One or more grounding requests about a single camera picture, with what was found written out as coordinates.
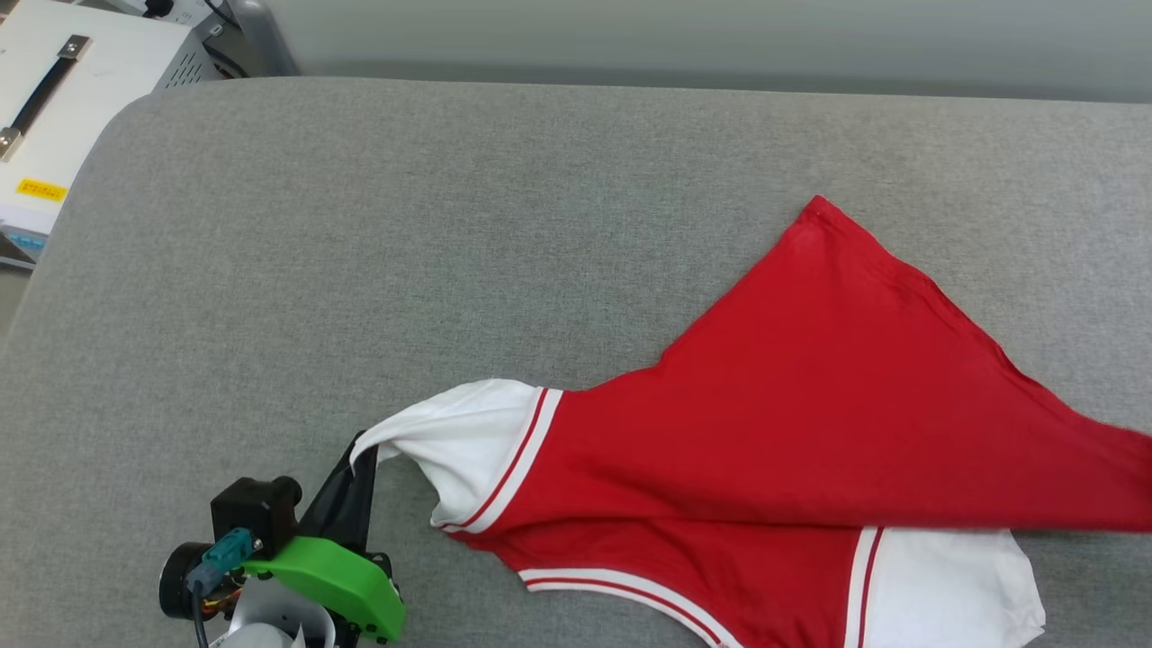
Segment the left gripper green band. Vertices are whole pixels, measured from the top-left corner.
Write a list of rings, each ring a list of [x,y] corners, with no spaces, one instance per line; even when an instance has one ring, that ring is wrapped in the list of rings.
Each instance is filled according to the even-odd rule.
[[[214,618],[228,623],[222,643],[395,643],[406,606],[391,562],[354,553],[367,550],[378,466],[377,453],[351,464],[354,449],[349,443],[301,517],[309,537],[275,553],[255,537],[176,548],[159,578],[162,615],[194,623],[198,643]]]

